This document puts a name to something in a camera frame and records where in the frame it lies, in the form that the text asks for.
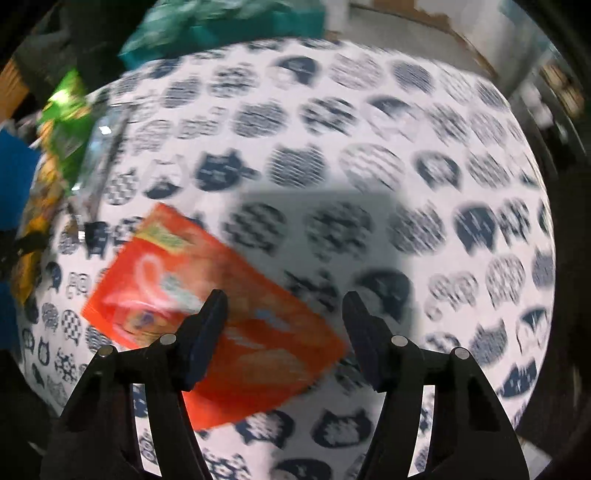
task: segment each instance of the orange package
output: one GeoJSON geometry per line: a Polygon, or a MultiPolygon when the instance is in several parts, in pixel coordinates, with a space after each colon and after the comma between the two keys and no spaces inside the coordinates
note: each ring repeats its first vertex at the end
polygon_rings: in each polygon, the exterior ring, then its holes
{"type": "Polygon", "coordinates": [[[82,315],[136,348],[174,333],[214,288],[228,296],[229,316],[204,380],[184,393],[195,430],[276,407],[344,355],[322,317],[164,204],[125,245],[82,315]]]}

